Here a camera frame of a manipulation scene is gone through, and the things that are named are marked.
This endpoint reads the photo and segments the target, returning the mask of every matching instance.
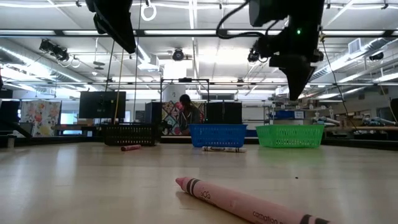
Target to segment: poster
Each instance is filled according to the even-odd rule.
[[[205,119],[205,104],[202,102],[192,102],[191,105],[199,112],[200,123]],[[182,115],[182,105],[180,102],[163,102],[162,121],[168,124],[168,128],[163,130],[163,135],[182,135],[178,117]]]
[[[21,108],[21,122],[33,123],[33,137],[54,136],[52,129],[58,124],[61,102],[44,100],[24,101]]]

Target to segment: pink crayon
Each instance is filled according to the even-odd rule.
[[[125,151],[131,151],[131,150],[136,150],[136,149],[140,149],[141,145],[132,145],[132,146],[122,146],[120,148],[120,150],[122,150],[123,152]]]
[[[191,177],[175,179],[186,193],[231,212],[251,223],[260,224],[331,224],[321,218],[291,211],[281,205],[210,184]]]

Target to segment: green basket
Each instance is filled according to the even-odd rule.
[[[256,127],[261,146],[319,147],[323,125],[266,125]]]

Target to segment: person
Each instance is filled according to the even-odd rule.
[[[200,123],[200,111],[191,104],[191,98],[184,94],[180,97],[182,110],[178,114],[177,122],[183,135],[189,135],[189,124]]]

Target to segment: monitor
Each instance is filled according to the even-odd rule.
[[[116,91],[84,91],[80,94],[79,118],[114,118],[116,111]],[[119,92],[116,118],[124,118],[126,111],[126,92]]]

